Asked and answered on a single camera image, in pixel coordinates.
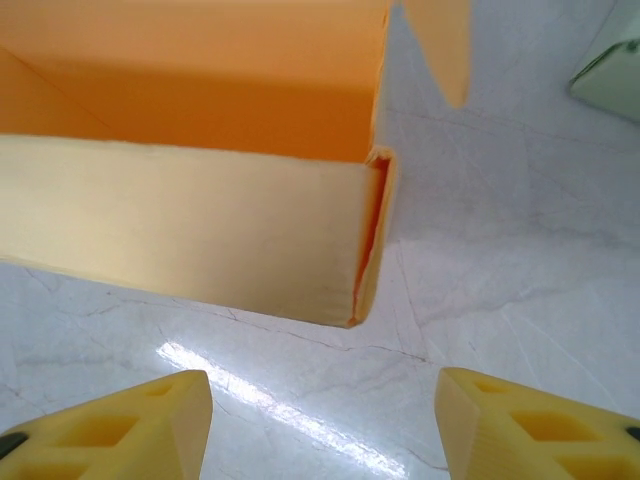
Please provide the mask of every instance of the orange box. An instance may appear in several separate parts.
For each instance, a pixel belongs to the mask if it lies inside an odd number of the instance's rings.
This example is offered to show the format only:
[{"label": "orange box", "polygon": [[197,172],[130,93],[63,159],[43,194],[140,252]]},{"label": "orange box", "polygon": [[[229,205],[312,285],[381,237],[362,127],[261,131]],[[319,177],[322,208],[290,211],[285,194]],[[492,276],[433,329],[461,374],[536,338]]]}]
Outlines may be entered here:
[{"label": "orange box", "polygon": [[[468,0],[423,3],[407,1],[411,23],[460,103]],[[0,259],[363,321],[397,175],[379,146],[389,11],[387,0],[0,0]],[[425,20],[434,12],[442,22]],[[445,37],[448,61],[433,47]]]}]

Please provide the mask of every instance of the black rubber tip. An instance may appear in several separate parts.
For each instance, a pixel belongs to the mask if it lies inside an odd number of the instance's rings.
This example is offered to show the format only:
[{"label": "black rubber tip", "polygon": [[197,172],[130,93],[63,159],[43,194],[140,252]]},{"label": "black rubber tip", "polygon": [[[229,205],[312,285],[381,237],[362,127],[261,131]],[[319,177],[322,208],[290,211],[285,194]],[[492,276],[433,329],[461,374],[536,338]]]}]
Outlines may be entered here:
[{"label": "black rubber tip", "polygon": [[640,442],[640,427],[629,427],[627,433]]},{"label": "black rubber tip", "polygon": [[0,437],[0,460],[13,452],[27,441],[29,435],[24,432],[14,432]]}]

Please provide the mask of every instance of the white marble floor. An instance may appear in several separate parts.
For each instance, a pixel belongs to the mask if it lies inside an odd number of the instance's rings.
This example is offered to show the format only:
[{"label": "white marble floor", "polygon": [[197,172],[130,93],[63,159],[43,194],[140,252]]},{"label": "white marble floor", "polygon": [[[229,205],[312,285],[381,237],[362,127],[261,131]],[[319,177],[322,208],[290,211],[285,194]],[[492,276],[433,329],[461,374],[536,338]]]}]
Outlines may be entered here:
[{"label": "white marble floor", "polygon": [[183,368],[216,400],[203,479],[448,478],[444,365],[640,417],[640,129],[565,94],[613,3],[475,2],[459,112],[395,12],[404,173],[359,328],[0,266],[0,431]]}]

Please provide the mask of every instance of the green object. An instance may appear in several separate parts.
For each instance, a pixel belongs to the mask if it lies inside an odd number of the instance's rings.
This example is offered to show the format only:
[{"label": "green object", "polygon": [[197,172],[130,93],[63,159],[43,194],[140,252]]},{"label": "green object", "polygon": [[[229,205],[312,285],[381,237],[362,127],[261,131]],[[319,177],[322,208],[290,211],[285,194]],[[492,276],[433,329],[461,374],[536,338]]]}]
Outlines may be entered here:
[{"label": "green object", "polygon": [[640,0],[619,0],[578,65],[571,95],[640,122]]}]

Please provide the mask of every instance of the box flap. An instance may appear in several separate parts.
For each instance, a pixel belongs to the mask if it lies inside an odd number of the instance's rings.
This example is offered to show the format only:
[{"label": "box flap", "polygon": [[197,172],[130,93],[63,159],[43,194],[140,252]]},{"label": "box flap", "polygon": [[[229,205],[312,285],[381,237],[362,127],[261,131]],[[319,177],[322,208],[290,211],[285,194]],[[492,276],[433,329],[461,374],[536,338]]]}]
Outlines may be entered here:
[{"label": "box flap", "polygon": [[447,101],[462,107],[471,82],[471,0],[402,0],[409,25]]},{"label": "box flap", "polygon": [[372,250],[367,233],[384,225],[384,179],[368,165],[4,136],[0,261],[346,326],[367,252],[377,269],[384,238]]}]

